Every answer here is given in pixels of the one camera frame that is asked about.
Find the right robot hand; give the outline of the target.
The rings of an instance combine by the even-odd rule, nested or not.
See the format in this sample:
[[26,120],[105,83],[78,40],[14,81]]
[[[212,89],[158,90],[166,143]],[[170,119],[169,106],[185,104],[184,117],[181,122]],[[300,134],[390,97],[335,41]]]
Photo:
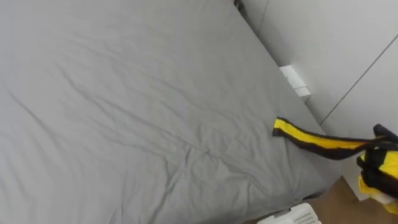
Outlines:
[[359,188],[386,205],[397,201],[397,135],[380,124],[373,131],[375,138],[356,159],[361,168]]

